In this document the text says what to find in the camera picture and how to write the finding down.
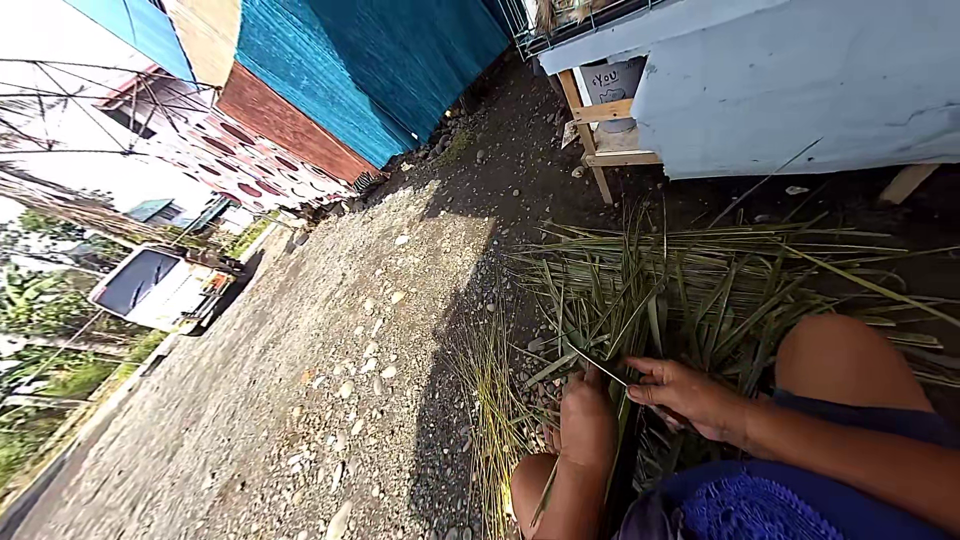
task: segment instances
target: hand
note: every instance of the hand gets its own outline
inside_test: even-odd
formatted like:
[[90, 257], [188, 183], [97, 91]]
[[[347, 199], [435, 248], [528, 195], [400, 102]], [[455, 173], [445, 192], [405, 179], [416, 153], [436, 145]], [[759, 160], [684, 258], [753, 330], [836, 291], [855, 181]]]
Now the hand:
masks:
[[560, 458], [606, 476], [616, 456], [616, 419], [600, 370], [570, 376], [560, 401]]
[[686, 417], [704, 437], [747, 445], [747, 410], [750, 400], [673, 360], [627, 358], [629, 366], [646, 375], [627, 389], [631, 401], [665, 405]]

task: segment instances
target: roof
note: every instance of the roof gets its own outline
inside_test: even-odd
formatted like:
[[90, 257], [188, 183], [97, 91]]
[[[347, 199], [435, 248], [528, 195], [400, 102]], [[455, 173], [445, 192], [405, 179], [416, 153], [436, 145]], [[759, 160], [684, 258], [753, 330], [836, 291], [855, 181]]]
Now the roof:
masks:
[[167, 206], [173, 202], [173, 199], [154, 199], [153, 201], [144, 201], [132, 209], [123, 212], [123, 214], [131, 219], [139, 221], [140, 223], [146, 223], [148, 219], [157, 215], [161, 210], [167, 208]]

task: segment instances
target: leg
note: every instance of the leg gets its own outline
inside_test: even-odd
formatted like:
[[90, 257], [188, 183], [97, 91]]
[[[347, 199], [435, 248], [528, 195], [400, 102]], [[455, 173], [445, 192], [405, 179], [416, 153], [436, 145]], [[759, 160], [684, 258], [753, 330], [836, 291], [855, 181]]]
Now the leg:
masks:
[[910, 367], [883, 336], [837, 314], [806, 317], [777, 351], [777, 387], [844, 405], [933, 411]]
[[530, 527], [543, 488], [553, 472], [557, 457], [553, 454], [527, 455], [516, 465], [510, 477], [510, 496], [514, 502], [514, 514], [520, 523], [520, 530], [527, 540], [534, 537], [537, 527]]

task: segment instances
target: wooden frame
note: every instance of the wooden frame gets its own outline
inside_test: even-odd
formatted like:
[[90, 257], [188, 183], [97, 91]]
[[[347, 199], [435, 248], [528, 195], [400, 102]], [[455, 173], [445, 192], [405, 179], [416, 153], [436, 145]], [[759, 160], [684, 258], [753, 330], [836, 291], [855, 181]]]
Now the wooden frame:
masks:
[[580, 132], [580, 140], [584, 144], [583, 162], [593, 171], [593, 178], [600, 187], [600, 194], [608, 205], [613, 204], [607, 178], [603, 174], [603, 167], [619, 165], [645, 165], [661, 163], [660, 157], [649, 150], [640, 150], [636, 132], [627, 134], [606, 134], [593, 132], [590, 123], [603, 120], [615, 120], [630, 117], [630, 106], [633, 99], [621, 99], [610, 103], [584, 107], [580, 98], [580, 90], [573, 79], [573, 71], [567, 69], [559, 73], [560, 84], [564, 87], [566, 103], [573, 113], [573, 121]]

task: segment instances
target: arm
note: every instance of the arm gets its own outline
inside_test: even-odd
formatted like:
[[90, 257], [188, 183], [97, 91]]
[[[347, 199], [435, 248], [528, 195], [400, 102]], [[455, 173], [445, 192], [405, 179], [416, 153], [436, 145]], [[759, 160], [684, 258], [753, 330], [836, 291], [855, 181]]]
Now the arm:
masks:
[[772, 405], [748, 409], [744, 435], [744, 446], [758, 454], [841, 481], [960, 534], [960, 452]]
[[616, 455], [616, 420], [596, 367], [570, 376], [560, 429], [557, 473], [533, 538], [596, 540]]
[[676, 362], [628, 362], [648, 374], [630, 387], [631, 400], [669, 406], [707, 438], [844, 482], [960, 534], [960, 452], [760, 405]]

